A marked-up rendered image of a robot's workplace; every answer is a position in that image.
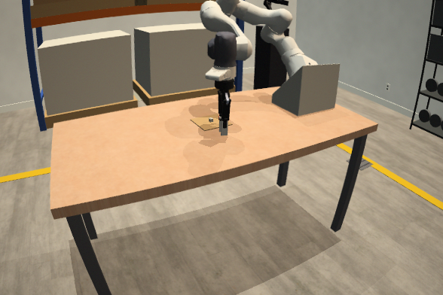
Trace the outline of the tan flat mat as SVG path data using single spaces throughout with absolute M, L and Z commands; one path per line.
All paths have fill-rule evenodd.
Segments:
M 209 118 L 213 118 L 213 122 L 209 122 Z M 193 123 L 198 125 L 202 130 L 207 131 L 211 129 L 217 129 L 219 128 L 219 115 L 218 114 L 212 114 L 204 117 L 198 117 L 194 119 L 190 119 Z

